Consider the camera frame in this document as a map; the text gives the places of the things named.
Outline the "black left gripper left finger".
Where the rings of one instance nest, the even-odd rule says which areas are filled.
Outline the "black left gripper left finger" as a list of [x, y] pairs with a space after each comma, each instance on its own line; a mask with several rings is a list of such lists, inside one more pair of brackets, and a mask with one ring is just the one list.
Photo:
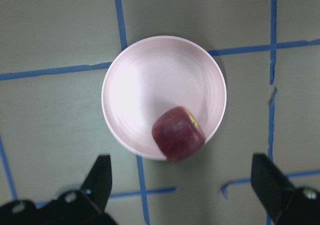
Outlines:
[[112, 166], [109, 154], [97, 157], [80, 189], [99, 211], [105, 211], [112, 190]]

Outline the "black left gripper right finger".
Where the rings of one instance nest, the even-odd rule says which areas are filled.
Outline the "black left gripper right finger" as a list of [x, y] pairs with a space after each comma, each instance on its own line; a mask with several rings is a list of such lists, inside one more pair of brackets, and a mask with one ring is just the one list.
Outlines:
[[274, 223], [278, 222], [295, 186], [264, 153], [253, 154], [250, 180], [265, 211]]

